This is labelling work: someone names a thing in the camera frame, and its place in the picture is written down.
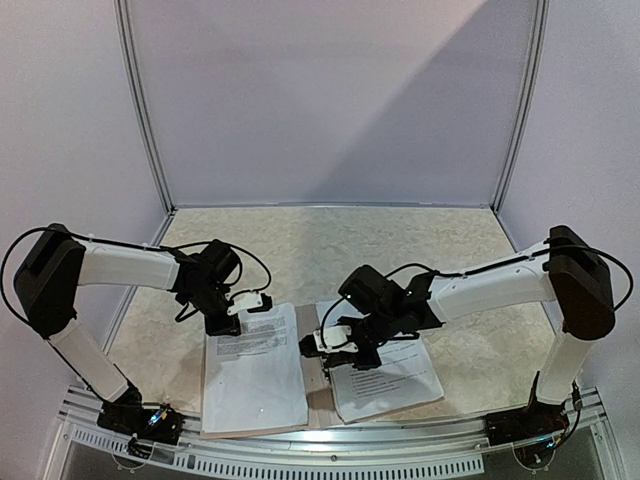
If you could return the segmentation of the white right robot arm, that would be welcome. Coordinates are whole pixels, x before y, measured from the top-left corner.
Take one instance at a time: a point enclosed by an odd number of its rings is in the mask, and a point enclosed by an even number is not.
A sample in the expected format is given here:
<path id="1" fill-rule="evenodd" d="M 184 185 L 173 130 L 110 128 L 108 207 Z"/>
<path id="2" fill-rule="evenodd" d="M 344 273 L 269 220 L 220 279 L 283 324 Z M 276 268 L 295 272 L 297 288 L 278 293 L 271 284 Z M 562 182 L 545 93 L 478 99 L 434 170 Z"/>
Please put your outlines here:
<path id="1" fill-rule="evenodd" d="M 300 350 L 320 357 L 343 422 L 485 409 L 527 436 L 567 426 L 573 381 L 615 323 L 604 257 L 566 226 L 459 272 L 360 266 L 317 316 Z"/>

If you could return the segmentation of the white paper stack remainder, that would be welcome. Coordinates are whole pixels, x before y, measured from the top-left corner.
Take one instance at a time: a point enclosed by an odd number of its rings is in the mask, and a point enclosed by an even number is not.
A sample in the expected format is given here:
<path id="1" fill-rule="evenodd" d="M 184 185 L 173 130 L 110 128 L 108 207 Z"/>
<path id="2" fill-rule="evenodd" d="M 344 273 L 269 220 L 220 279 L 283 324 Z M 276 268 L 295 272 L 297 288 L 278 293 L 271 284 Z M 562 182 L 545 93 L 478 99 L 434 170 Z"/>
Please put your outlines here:
<path id="1" fill-rule="evenodd" d="M 330 370 L 334 404 L 345 423 L 436 402 L 444 390 L 423 341 L 394 341 L 378 349 L 381 366 Z"/>

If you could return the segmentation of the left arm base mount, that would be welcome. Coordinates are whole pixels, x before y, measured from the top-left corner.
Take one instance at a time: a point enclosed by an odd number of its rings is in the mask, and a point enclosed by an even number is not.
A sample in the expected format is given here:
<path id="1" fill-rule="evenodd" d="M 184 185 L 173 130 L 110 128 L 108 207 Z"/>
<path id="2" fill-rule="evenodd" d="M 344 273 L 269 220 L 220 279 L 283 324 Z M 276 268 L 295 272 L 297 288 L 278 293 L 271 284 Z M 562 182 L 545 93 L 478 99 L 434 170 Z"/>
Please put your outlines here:
<path id="1" fill-rule="evenodd" d="M 178 445 L 184 420 L 185 417 L 168 403 L 150 407 L 142 403 L 105 402 L 97 426 L 128 436 L 126 453 L 147 460 L 157 443 Z"/>

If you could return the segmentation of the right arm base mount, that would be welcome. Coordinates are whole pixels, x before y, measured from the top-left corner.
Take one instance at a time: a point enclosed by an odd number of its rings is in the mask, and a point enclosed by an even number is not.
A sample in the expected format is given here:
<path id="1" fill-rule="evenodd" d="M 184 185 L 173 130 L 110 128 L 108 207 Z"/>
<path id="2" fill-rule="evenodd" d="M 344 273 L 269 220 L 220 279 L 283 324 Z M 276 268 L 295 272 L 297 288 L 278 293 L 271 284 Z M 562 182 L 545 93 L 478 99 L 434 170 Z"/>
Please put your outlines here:
<path id="1" fill-rule="evenodd" d="M 557 449 L 575 432 L 581 418 L 582 401 L 573 403 L 576 418 L 570 423 L 565 408 L 533 401 L 521 408 L 490 413 L 484 416 L 485 432 L 491 446 L 541 439 L 543 448 Z"/>

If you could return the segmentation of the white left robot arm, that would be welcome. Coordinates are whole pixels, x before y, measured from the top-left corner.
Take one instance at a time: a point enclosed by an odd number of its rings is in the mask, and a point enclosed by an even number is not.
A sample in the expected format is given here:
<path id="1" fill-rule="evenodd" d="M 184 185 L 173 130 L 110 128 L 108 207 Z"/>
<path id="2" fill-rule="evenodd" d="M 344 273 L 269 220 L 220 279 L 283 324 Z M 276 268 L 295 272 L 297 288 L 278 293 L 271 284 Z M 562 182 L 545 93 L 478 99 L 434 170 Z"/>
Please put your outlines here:
<path id="1" fill-rule="evenodd" d="M 34 240 L 17 266 L 12 288 L 14 313 L 41 337 L 104 404 L 128 434 L 148 426 L 137 387 L 107 356 L 107 328 L 100 312 L 108 296 L 131 288 L 164 292 L 178 305 L 176 323 L 200 315 L 209 333 L 229 333 L 232 276 L 239 255 L 214 239 L 197 246 L 145 247 L 114 240 L 91 240 L 64 225 L 32 228 L 18 237 Z"/>

